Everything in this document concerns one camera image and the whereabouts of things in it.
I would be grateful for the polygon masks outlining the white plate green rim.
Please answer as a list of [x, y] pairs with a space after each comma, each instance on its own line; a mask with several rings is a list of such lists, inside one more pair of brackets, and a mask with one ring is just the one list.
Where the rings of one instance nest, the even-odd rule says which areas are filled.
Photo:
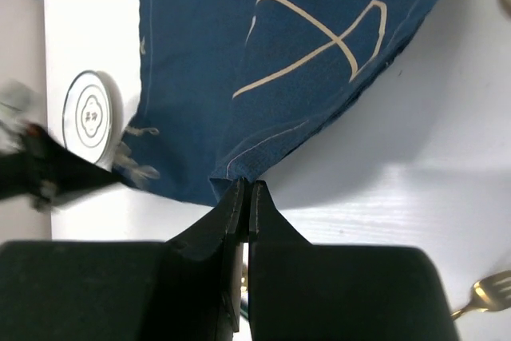
[[123, 104], [105, 72], [84, 70], [71, 82], [62, 111], [63, 143], [82, 159], [110, 169], [123, 122]]

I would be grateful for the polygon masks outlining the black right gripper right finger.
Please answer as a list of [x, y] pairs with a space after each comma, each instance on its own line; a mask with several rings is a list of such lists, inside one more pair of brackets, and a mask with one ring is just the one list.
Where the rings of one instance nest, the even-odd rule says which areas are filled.
[[455, 340], [438, 272], [423, 250], [318, 245], [255, 183], [248, 316], [255, 340]]

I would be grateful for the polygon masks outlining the blue fish-print placemat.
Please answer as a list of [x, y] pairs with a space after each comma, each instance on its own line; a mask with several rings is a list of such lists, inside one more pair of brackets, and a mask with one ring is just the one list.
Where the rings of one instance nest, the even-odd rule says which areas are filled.
[[139, 0], [141, 95], [114, 171], [213, 206], [343, 114], [438, 0]]

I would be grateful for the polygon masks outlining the gold fork green handle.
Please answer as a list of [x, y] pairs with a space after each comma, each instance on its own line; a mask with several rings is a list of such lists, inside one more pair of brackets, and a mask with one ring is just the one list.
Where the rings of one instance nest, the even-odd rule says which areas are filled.
[[471, 311], [503, 311], [510, 308], [510, 270], [478, 280], [471, 288], [469, 302], [451, 314], [455, 321]]

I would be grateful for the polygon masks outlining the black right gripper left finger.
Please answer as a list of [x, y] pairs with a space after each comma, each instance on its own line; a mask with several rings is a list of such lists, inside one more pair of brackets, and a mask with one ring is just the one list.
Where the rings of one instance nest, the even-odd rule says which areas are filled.
[[244, 182], [166, 242], [1, 247], [4, 340], [230, 340], [239, 330]]

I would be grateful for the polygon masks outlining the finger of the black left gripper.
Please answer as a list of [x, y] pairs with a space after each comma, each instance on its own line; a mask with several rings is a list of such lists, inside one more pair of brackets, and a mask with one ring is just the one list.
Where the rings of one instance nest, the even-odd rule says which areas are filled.
[[121, 182], [116, 172], [80, 158], [40, 125], [15, 133], [19, 148], [1, 151], [1, 199], [26, 195], [34, 209], [51, 209]]

